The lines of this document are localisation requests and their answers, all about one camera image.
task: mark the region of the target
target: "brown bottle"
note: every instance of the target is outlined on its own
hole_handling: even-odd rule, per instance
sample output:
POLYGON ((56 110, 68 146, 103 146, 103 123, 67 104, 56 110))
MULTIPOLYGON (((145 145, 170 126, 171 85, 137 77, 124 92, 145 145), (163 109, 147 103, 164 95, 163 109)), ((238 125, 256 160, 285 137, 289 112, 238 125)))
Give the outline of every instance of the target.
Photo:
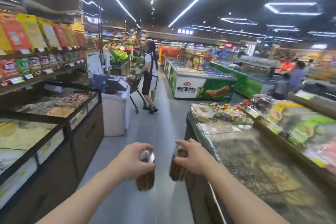
POLYGON ((174 162, 174 158, 186 158, 187 156, 188 152, 183 148, 183 146, 177 145, 175 147, 169 171, 169 176, 174 182, 183 181, 188 173, 185 168, 174 162))
MULTIPOLYGON (((144 150, 140 152, 140 160, 146 163, 154 163, 155 156, 154 153, 149 150, 144 150)), ((150 190, 154 186, 155 181, 155 172, 149 171, 144 175, 140 175, 136 179, 136 186, 138 187, 139 191, 146 191, 150 190)))

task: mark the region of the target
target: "child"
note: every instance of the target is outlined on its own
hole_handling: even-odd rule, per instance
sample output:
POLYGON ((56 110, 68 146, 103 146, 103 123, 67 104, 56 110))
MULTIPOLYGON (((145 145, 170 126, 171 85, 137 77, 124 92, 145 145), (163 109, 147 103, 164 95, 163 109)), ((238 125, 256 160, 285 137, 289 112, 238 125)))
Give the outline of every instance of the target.
POLYGON ((272 98, 277 100, 286 100, 289 91, 289 73, 283 74, 283 79, 278 81, 274 93, 271 94, 272 98))

